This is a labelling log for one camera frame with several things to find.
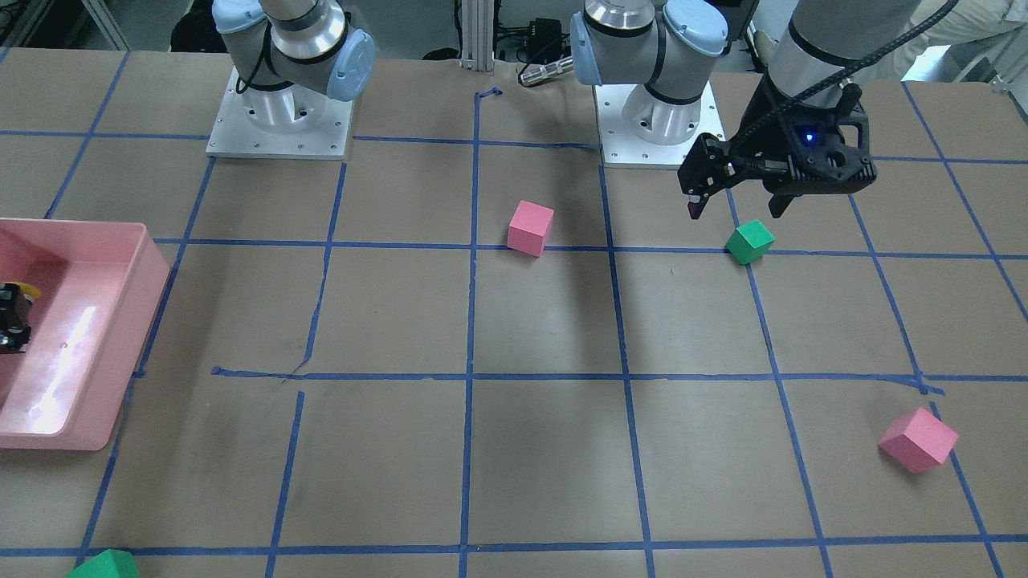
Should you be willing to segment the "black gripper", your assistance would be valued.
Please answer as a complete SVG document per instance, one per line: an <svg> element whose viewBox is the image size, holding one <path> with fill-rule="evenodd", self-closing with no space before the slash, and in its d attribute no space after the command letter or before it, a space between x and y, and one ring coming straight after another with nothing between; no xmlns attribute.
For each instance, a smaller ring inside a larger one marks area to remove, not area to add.
<svg viewBox="0 0 1028 578"><path fill-rule="evenodd" d="M869 116L860 99L862 87L851 82L829 108L800 103L759 124L786 98L769 78L757 85L739 131L730 141L729 157L736 173L761 180L771 193L772 218L781 218L800 195L852 194L876 181ZM687 185L691 220L700 219L714 189L713 181Z"/></svg>

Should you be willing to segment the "pink cube near arm base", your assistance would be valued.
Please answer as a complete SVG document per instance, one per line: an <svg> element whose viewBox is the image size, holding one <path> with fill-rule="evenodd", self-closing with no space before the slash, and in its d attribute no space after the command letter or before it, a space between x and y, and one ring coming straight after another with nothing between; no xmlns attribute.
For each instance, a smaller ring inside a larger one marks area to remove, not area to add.
<svg viewBox="0 0 1028 578"><path fill-rule="evenodd" d="M528 200L519 201L509 222L506 247L540 257L553 226L554 216L554 209Z"/></svg>

